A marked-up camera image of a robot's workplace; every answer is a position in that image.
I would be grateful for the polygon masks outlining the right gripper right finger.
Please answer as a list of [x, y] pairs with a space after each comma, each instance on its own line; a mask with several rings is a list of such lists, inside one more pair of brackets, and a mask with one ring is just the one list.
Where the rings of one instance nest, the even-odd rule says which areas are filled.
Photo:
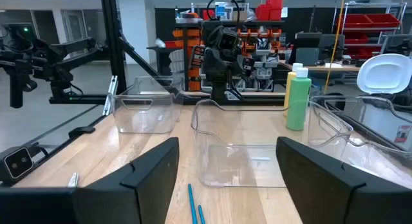
[[303, 224], [412, 224], [412, 190], [281, 136], [276, 156]]

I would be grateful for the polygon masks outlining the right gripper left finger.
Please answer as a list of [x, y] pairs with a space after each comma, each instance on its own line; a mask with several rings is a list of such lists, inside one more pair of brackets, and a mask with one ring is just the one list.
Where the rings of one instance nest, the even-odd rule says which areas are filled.
[[0, 189], [0, 224], [164, 224], [179, 156], [172, 137], [85, 187]]

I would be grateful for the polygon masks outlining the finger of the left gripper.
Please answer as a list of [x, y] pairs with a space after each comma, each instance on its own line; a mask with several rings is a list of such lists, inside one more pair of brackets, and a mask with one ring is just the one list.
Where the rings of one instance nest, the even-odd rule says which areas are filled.
[[189, 61], [189, 68], [201, 68], [205, 53], [205, 47], [203, 45], [196, 45], [192, 47], [191, 58]]
[[252, 71], [255, 60], [250, 57], [244, 57], [242, 62], [243, 71], [245, 73]]

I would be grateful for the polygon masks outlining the yellow paint bottle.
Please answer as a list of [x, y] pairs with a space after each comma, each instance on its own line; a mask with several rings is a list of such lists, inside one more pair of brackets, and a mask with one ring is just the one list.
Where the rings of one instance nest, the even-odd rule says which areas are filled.
[[299, 68], [302, 68], [303, 64], [302, 63], [293, 63], [292, 65], [292, 70], [288, 72], [287, 75], [287, 80], [286, 80], [286, 93], [285, 93], [285, 101], [284, 101], [284, 116], [286, 117], [288, 114], [288, 108], [289, 108], [289, 98], [290, 98], [290, 87], [291, 87], [291, 82], [294, 78], [296, 78], [296, 71]]

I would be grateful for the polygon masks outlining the green paint bottle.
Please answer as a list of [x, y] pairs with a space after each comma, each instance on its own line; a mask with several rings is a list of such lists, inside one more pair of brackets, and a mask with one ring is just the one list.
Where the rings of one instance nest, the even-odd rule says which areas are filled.
[[302, 131], [304, 129], [311, 85], [312, 80], [308, 77], [308, 68], [299, 68], [290, 85], [289, 108], [286, 119], [286, 126], [290, 130]]

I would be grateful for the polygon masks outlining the shelf with orange bins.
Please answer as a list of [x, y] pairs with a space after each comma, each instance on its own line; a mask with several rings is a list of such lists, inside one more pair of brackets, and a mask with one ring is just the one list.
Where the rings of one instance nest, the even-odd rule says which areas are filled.
[[[270, 53], [278, 51], [283, 23], [283, 21], [242, 21], [236, 24], [235, 21], [223, 21], [221, 25], [237, 32], [240, 38], [239, 47], [241, 54], [245, 57], [251, 57], [258, 50], [258, 41], [263, 39], [268, 40], [268, 50]], [[199, 61], [196, 60], [195, 65], [191, 65], [194, 47], [205, 44], [202, 40], [202, 24], [202, 21], [177, 24], [176, 29], [173, 31], [173, 35], [176, 38], [174, 44], [166, 44], [167, 47], [183, 48], [183, 51], [187, 54], [185, 76], [188, 82], [185, 86], [189, 91], [201, 91], [208, 88], [207, 86], [202, 86], [205, 79], [201, 78]]]

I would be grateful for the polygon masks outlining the clear plastic storage bin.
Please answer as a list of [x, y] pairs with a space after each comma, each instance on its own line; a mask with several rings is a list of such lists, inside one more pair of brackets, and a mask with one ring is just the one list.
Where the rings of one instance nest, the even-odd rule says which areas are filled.
[[352, 126], [337, 156], [367, 173], [412, 189], [412, 102], [375, 96], [316, 96], [317, 105]]
[[331, 111], [309, 102], [303, 130], [286, 126], [281, 106], [221, 106], [198, 102], [191, 127], [198, 176], [209, 187], [284, 187], [277, 162], [280, 136], [340, 158], [353, 128]]
[[120, 133], [164, 134], [173, 130], [183, 106], [184, 79], [141, 76], [113, 95], [111, 113]]

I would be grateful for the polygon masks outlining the stacked red bins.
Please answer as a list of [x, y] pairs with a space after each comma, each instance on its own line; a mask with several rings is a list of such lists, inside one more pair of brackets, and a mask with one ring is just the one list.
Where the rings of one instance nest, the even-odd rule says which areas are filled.
[[266, 0], [256, 8], [258, 21], [280, 21], [283, 9], [283, 0]]

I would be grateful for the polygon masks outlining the dark computer monitor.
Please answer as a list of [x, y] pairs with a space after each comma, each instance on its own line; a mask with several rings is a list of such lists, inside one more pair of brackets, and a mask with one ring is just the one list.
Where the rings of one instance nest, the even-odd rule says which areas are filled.
[[297, 33], [293, 48], [286, 63], [302, 63], [304, 66], [319, 66], [341, 61], [344, 53], [344, 35], [323, 33]]

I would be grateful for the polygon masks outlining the wooden desk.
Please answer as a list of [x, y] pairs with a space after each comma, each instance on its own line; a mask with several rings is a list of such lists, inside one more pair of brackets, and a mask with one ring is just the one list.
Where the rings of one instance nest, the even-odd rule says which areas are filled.
[[[279, 65], [284, 66], [288, 69], [292, 69], [292, 65], [287, 64], [285, 60], [280, 60], [278, 62]], [[360, 68], [354, 67], [354, 66], [347, 66], [347, 67], [340, 67], [340, 68], [327, 68], [325, 66], [307, 66], [309, 71], [355, 71], [358, 72]]]

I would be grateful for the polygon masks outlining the black table clamp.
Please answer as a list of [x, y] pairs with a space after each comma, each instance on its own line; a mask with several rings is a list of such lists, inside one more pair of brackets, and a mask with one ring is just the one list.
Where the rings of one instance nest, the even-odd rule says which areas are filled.
[[83, 134], [91, 134], [93, 132], [95, 132], [95, 128], [91, 126], [76, 127], [68, 133], [68, 136], [69, 138], [77, 138]]

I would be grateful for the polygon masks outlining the silver aluminium strip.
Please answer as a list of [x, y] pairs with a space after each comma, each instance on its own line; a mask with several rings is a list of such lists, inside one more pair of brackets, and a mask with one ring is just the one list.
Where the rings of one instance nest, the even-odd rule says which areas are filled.
[[117, 91], [117, 87], [118, 87], [118, 77], [112, 76], [110, 80], [109, 88], [108, 88], [108, 93], [106, 96], [106, 101], [105, 101], [104, 108], [102, 111], [102, 114], [104, 116], [108, 116], [111, 113], [111, 110], [112, 110], [111, 99], [112, 99], [112, 96], [115, 95]]

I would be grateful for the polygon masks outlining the white trash can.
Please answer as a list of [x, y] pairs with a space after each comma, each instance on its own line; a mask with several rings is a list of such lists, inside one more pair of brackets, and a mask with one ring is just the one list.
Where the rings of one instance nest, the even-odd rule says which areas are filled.
[[312, 100], [386, 147], [412, 153], [412, 59], [387, 53], [367, 60], [357, 75], [361, 96], [330, 93]]

